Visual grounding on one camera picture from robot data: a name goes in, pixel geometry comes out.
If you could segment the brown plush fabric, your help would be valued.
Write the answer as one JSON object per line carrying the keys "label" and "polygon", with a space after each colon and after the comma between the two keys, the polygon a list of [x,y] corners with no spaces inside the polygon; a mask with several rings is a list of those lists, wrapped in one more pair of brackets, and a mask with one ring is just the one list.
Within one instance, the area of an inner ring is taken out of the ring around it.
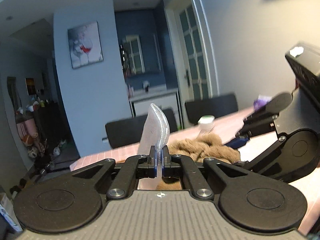
{"label": "brown plush fabric", "polygon": [[229,164],[240,161],[240,152],[224,145],[221,138],[214,133],[202,134],[194,139],[173,141],[169,143],[168,150],[170,154],[186,155],[198,163],[209,157]]}

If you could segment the white round cloth pad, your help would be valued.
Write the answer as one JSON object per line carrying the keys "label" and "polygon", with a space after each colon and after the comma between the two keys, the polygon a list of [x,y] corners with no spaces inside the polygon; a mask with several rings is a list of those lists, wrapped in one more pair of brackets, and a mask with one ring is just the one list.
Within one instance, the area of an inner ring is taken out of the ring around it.
{"label": "white round cloth pad", "polygon": [[168,143],[169,135],[170,126],[167,117],[155,103],[151,103],[137,154],[148,154],[154,159],[151,174],[155,177],[141,179],[138,183],[139,190],[155,190],[162,181],[163,148]]}

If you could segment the purple tissue pack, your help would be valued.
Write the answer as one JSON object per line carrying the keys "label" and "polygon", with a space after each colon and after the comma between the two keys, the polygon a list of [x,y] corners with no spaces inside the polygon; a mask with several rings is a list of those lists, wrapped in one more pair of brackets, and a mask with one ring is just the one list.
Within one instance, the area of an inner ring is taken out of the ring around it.
{"label": "purple tissue pack", "polygon": [[261,107],[265,106],[268,102],[272,100],[271,96],[258,95],[258,97],[253,102],[254,110],[258,110]]}

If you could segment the orange storage box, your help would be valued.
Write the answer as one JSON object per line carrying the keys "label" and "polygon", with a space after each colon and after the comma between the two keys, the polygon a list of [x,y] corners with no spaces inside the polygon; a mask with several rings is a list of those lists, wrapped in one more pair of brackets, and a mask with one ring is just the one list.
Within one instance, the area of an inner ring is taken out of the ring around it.
{"label": "orange storage box", "polygon": [[270,132],[251,138],[244,146],[237,148],[240,152],[241,161],[252,161],[276,141],[276,132]]}

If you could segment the pink checkered tablecloth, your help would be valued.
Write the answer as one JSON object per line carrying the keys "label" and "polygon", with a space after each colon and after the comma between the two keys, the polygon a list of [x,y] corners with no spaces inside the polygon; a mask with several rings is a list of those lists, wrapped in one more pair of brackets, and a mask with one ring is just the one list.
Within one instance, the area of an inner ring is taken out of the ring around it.
{"label": "pink checkered tablecloth", "polygon": [[[226,143],[235,137],[236,132],[242,128],[243,119],[253,112],[253,108],[249,107],[236,113],[223,116],[214,120],[215,127],[213,133],[217,134],[223,143]],[[193,139],[198,136],[200,129],[197,126],[187,128],[172,133],[169,142],[181,140],[185,138]],[[99,152],[96,154],[81,157],[70,166],[71,171],[91,165],[106,158],[112,158],[116,162],[124,162],[128,157],[137,154],[139,144],[131,144],[124,147],[116,148],[109,151]],[[308,209],[304,216],[299,231],[307,235],[310,229],[319,218],[319,167],[311,174],[291,183],[301,191],[308,202]]]}

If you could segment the clear plastic water bottle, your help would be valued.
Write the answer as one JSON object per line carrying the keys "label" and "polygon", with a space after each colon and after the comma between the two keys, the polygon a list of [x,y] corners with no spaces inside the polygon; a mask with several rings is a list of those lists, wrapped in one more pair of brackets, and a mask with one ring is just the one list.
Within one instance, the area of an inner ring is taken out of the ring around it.
{"label": "clear plastic water bottle", "polygon": [[215,116],[213,115],[204,115],[200,117],[200,119],[198,120],[198,126],[200,129],[198,137],[209,134],[213,131],[215,127],[214,120]]}

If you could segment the black chair left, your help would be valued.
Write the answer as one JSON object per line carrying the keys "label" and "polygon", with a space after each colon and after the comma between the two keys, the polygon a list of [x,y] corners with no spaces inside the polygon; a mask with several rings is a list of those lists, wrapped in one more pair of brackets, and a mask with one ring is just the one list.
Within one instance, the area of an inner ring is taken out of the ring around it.
{"label": "black chair left", "polygon": [[111,148],[140,142],[147,116],[145,114],[107,123],[105,129]]}

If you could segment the black chair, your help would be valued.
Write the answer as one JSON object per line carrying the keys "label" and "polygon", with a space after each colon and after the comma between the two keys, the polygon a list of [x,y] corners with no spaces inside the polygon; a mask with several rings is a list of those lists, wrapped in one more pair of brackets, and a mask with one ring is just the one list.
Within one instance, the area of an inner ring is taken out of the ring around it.
{"label": "black chair", "polygon": [[145,114],[107,123],[105,129],[111,148],[140,142],[147,116]]}
{"label": "black chair", "polygon": [[213,98],[186,101],[184,103],[188,121],[197,125],[201,117],[212,115],[219,118],[235,113],[239,110],[238,102],[234,93],[229,93]]}

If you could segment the black chair right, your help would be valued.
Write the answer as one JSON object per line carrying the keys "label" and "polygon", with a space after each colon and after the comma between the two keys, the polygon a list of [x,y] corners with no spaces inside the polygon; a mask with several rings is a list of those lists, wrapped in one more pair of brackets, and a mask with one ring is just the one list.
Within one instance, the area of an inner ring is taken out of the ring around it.
{"label": "black chair right", "polygon": [[186,101],[184,103],[188,121],[197,125],[201,117],[212,115],[219,118],[235,113],[239,110],[238,102],[234,93],[229,93],[213,98]]}

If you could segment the white cabinet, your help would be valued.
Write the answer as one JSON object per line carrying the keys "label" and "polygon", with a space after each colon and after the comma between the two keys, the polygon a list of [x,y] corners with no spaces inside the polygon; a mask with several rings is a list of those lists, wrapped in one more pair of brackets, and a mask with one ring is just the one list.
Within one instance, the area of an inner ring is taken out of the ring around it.
{"label": "white cabinet", "polygon": [[178,89],[158,90],[148,92],[129,99],[132,116],[140,116],[148,113],[151,103],[156,104],[161,109],[172,109],[178,129],[183,129],[183,116]]}

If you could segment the white glass door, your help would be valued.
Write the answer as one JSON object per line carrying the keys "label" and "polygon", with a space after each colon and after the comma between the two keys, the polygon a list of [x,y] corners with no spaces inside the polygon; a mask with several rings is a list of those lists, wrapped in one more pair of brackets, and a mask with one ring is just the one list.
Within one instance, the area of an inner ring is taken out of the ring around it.
{"label": "white glass door", "polygon": [[185,102],[219,94],[214,52],[201,0],[163,0],[180,96],[183,127],[190,127]]}

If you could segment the wine glass wall painting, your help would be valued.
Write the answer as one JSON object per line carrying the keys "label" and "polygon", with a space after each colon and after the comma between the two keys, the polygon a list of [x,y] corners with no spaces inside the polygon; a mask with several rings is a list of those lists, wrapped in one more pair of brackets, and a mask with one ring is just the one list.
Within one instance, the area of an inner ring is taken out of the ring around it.
{"label": "wine glass wall painting", "polygon": [[73,69],[103,62],[97,21],[68,29],[69,54]]}

